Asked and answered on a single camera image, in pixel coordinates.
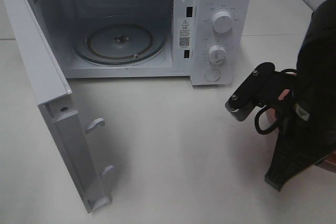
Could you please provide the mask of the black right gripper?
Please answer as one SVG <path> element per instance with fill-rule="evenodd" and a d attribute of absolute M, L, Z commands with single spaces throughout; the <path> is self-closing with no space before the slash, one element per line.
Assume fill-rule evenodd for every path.
<path fill-rule="evenodd" d="M 282 70 L 279 73 L 296 76 L 297 70 Z M 293 99 L 293 94 L 294 92 L 289 89 L 289 93 L 285 96 L 285 98 L 283 100 L 279 100 L 277 98 L 276 102 L 280 103 L 280 109 L 291 108 L 291 111 L 294 111 L 295 115 L 297 115 L 301 120 L 308 122 L 311 115 L 310 112 L 300 106 L 297 102 L 291 106 L 289 105 L 289 102 Z M 275 110 L 276 120 L 267 129 L 262 130 L 259 125 L 259 118 L 264 112 L 271 108 Z M 280 129 L 280 123 L 285 122 L 285 119 L 282 119 L 280 122 L 280 109 L 277 111 L 274 107 L 266 105 L 258 112 L 259 134 L 266 135 L 275 131 L 276 129 Z M 317 166 L 317 164 L 322 162 L 325 158 L 318 161 L 315 165 Z M 295 132 L 279 131 L 271 164 L 268 172 L 265 174 L 265 182 L 275 190 L 281 191 L 286 182 L 299 173 L 303 172 L 309 166 L 313 165 L 314 162 L 315 157 L 312 154 L 312 151 L 306 145 L 306 139 L 304 136 L 296 134 Z"/>

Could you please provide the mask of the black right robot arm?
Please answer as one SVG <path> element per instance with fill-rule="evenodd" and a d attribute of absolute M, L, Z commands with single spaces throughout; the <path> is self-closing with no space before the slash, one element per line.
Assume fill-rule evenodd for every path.
<path fill-rule="evenodd" d="M 279 130 L 265 175 L 277 191 L 335 151 L 335 0 L 313 12 L 296 67 L 293 90 L 267 129 Z"/>

